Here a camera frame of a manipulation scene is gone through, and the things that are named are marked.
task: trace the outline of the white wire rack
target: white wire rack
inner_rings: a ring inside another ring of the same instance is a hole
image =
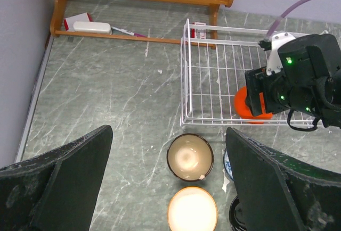
[[[217,30],[225,40],[190,38],[191,29]],[[259,126],[237,115],[234,96],[246,85],[245,71],[266,66],[269,53],[257,43],[265,34],[265,30],[193,25],[187,19],[181,39],[181,125]],[[312,121],[309,115],[295,112],[291,124],[307,127]],[[287,112],[260,122],[287,125]]]

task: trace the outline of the blue plate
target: blue plate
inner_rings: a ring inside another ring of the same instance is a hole
[[[228,156],[228,151],[226,149],[224,152],[223,164],[224,164],[224,169],[225,169],[226,173],[233,180],[231,164],[230,164],[230,160],[229,160],[229,156]]]

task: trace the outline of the brown bowl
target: brown bowl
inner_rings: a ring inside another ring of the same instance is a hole
[[[167,150],[167,164],[179,179],[192,182],[204,179],[212,170],[213,151],[209,143],[197,134],[176,137]]]
[[[186,187],[171,199],[167,219],[172,231],[214,231],[218,207],[206,190]]]

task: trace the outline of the green led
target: green led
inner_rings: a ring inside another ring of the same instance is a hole
[[[287,57],[286,59],[287,59],[287,63],[288,64],[292,64],[293,63],[293,60],[291,59],[291,57]]]

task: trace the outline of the marble countertop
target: marble countertop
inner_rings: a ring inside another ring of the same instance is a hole
[[[181,38],[186,18],[207,22],[206,9],[126,0],[72,0],[67,16],[89,12],[94,21],[155,37]],[[218,24],[266,29],[266,15],[220,10]],[[340,39],[340,26],[287,19],[289,31],[328,29]],[[170,199],[186,186],[200,186],[215,199],[216,230],[231,230],[228,213],[236,196],[223,171],[226,127],[180,127],[180,46],[101,38],[56,38],[47,65],[24,159],[44,153],[111,125],[114,138],[91,230],[169,230]],[[312,133],[289,127],[236,126],[249,137],[307,163],[341,172],[338,128]],[[197,133],[213,148],[211,173],[195,184],[168,170],[170,142]]]

